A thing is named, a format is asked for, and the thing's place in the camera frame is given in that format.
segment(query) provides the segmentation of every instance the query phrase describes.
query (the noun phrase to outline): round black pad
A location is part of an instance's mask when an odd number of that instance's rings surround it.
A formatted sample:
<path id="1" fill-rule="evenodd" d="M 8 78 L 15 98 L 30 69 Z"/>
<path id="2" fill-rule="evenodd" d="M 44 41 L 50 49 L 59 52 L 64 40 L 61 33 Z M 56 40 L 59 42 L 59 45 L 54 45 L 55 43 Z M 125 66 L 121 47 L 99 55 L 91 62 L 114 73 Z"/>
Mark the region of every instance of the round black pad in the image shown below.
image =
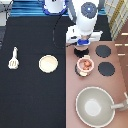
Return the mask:
<path id="1" fill-rule="evenodd" d="M 75 65 L 75 72 L 78 76 L 81 76 L 78 72 L 77 72 L 77 64 Z"/>
<path id="2" fill-rule="evenodd" d="M 79 58 L 82 58 L 84 57 L 84 55 L 88 55 L 89 54 L 89 50 L 88 48 L 86 50 L 83 50 L 83 51 L 79 51 L 77 50 L 76 48 L 74 49 L 74 54 L 79 57 Z"/>
<path id="3" fill-rule="evenodd" d="M 102 58 L 106 58 L 111 54 L 111 49 L 106 45 L 99 45 L 96 48 L 96 54 Z"/>
<path id="4" fill-rule="evenodd" d="M 103 76 L 112 76 L 115 72 L 114 66 L 109 62 L 102 62 L 98 66 L 100 74 Z"/>

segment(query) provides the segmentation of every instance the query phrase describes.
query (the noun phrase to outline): tabletop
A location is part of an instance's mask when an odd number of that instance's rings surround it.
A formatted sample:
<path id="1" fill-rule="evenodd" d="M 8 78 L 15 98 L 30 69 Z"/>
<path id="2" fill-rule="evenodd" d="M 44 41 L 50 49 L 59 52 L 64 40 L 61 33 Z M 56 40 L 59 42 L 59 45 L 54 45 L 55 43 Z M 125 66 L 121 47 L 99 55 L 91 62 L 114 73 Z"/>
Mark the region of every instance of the tabletop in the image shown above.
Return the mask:
<path id="1" fill-rule="evenodd" d="M 96 48 L 99 45 L 108 46 L 111 49 L 111 55 L 106 58 L 99 57 L 96 54 Z M 83 78 L 75 72 L 75 65 L 79 58 L 74 54 L 74 47 L 71 46 L 66 49 L 66 128 L 89 128 L 79 119 L 75 110 L 76 97 L 86 87 L 94 86 L 104 89 L 112 96 L 115 103 L 120 103 L 125 99 L 126 88 L 115 42 L 93 42 L 89 46 L 89 55 L 94 61 L 94 70 L 89 76 Z M 101 75 L 98 71 L 98 65 L 101 62 L 112 63 L 115 73 L 109 77 Z M 117 111 L 114 120 L 105 128 L 127 128 L 127 117 L 128 111 Z"/>

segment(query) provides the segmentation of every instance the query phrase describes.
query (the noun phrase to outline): white bowl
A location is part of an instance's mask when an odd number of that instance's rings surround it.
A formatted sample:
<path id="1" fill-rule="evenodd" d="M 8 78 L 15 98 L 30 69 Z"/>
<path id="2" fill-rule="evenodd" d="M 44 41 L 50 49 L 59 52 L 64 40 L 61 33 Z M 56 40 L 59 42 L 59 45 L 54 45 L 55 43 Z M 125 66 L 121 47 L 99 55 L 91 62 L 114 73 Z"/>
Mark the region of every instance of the white bowl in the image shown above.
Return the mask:
<path id="1" fill-rule="evenodd" d="M 99 87 L 87 87 L 76 98 L 76 111 L 80 119 L 91 127 L 105 127 L 115 116 L 112 97 Z"/>
<path id="2" fill-rule="evenodd" d="M 39 68 L 46 73 L 53 72 L 58 66 L 58 61 L 54 56 L 43 56 L 39 61 Z"/>

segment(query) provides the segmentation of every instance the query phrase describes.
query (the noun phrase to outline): black cloth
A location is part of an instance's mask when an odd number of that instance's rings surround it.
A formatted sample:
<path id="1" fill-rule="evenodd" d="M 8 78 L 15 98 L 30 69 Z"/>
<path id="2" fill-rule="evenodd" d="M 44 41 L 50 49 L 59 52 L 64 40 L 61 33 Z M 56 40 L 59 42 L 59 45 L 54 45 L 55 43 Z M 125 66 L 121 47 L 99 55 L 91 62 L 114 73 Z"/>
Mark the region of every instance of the black cloth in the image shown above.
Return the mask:
<path id="1" fill-rule="evenodd" d="M 10 17 L 0 53 L 0 128 L 66 128 L 66 53 L 52 42 L 54 17 Z M 69 18 L 62 17 L 55 42 L 65 46 Z M 18 48 L 19 68 L 8 62 Z M 44 55 L 58 60 L 50 74 L 39 69 Z"/>
<path id="2" fill-rule="evenodd" d="M 115 67 L 110 62 L 100 63 L 98 70 L 103 76 L 112 76 L 115 73 Z"/>

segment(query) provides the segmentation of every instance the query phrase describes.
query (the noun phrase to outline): ceramic bowl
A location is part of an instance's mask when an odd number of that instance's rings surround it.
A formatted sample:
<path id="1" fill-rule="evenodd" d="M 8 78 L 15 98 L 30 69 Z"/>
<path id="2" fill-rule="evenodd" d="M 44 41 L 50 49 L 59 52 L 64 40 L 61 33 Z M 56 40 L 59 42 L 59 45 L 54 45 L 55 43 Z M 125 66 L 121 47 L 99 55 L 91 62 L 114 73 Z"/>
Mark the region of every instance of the ceramic bowl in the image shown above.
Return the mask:
<path id="1" fill-rule="evenodd" d="M 83 70 L 83 66 L 84 66 L 84 62 L 85 61 L 89 61 L 91 63 L 91 66 L 89 67 L 89 70 Z M 94 69 L 94 62 L 93 60 L 90 58 L 89 55 L 85 55 L 84 57 L 80 58 L 77 61 L 77 72 L 81 75 L 81 76 L 87 76 L 89 75 L 92 70 Z"/>
<path id="2" fill-rule="evenodd" d="M 98 87 L 83 89 L 76 98 L 76 111 L 79 118 L 95 128 L 107 126 L 114 118 L 115 110 L 112 97 Z"/>

